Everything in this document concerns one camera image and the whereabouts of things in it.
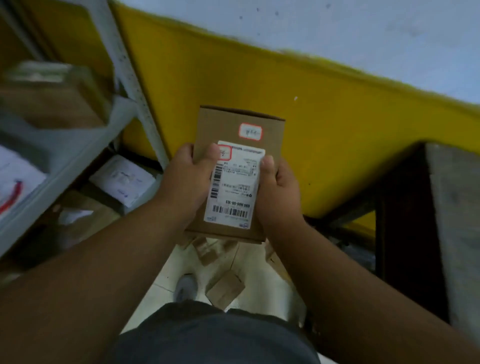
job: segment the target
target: gray clothing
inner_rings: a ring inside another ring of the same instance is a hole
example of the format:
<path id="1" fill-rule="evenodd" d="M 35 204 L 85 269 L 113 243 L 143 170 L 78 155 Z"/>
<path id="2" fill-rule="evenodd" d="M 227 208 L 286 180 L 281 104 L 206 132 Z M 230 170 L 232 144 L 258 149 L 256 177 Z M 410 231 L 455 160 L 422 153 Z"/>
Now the gray clothing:
<path id="1" fill-rule="evenodd" d="M 197 301 L 168 303 L 119 336 L 106 363 L 319 364 L 299 329 L 274 316 Z"/>

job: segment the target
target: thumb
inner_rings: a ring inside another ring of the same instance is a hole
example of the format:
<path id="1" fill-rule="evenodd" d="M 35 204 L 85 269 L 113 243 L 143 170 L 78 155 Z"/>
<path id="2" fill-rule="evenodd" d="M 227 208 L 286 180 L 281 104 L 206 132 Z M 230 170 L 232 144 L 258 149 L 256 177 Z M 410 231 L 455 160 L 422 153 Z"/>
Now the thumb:
<path id="1" fill-rule="evenodd" d="M 197 166 L 202 170 L 202 175 L 210 178 L 215 164 L 220 159 L 220 148 L 217 144 L 210 144 L 204 157 L 197 162 Z"/>
<path id="2" fill-rule="evenodd" d="M 276 184 L 275 163 L 272 156 L 265 156 L 260 162 L 260 186 Z"/>

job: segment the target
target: gray shoe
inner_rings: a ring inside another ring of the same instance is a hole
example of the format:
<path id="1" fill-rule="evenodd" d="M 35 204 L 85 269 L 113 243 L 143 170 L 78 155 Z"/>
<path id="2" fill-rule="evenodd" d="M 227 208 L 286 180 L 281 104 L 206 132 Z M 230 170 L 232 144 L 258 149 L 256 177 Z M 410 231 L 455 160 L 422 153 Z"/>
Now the gray shoe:
<path id="1" fill-rule="evenodd" d="M 197 298 L 198 284 L 193 274 L 184 274 L 177 282 L 177 287 L 173 293 L 173 302 L 183 302 L 185 300 L 195 300 Z"/>

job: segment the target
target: horizontal barcode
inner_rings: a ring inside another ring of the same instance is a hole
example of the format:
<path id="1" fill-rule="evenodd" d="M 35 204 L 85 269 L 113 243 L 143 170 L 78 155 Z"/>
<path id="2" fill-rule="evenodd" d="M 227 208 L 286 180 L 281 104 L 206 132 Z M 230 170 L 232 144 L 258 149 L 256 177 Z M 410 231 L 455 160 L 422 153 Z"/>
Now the horizontal barcode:
<path id="1" fill-rule="evenodd" d="M 223 206 L 213 205 L 212 211 L 219 212 L 220 214 L 225 214 L 225 215 L 238 216 L 239 218 L 247 218 L 248 216 L 248 211 L 240 210 L 238 208 L 233 208 L 233 207 L 223 207 Z"/>
<path id="2" fill-rule="evenodd" d="M 220 187 L 220 180 L 222 178 L 222 169 L 223 169 L 223 164 L 217 163 L 217 165 L 215 166 L 215 171 L 213 172 L 212 190 L 210 191 L 211 198 L 218 197 L 218 189 Z"/>

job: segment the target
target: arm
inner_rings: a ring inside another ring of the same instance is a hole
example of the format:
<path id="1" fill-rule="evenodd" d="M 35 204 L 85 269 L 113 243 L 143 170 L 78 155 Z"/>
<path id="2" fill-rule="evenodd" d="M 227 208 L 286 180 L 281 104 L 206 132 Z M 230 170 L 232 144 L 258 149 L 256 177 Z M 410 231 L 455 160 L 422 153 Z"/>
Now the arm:
<path id="1" fill-rule="evenodd" d="M 116 339 L 205 200 L 219 158 L 182 146 L 157 195 L 0 292 L 0 352 L 8 363 L 92 363 Z"/>
<path id="2" fill-rule="evenodd" d="M 462 334 L 362 268 L 307 225 L 293 172 L 262 161 L 257 213 L 339 363 L 480 363 Z"/>

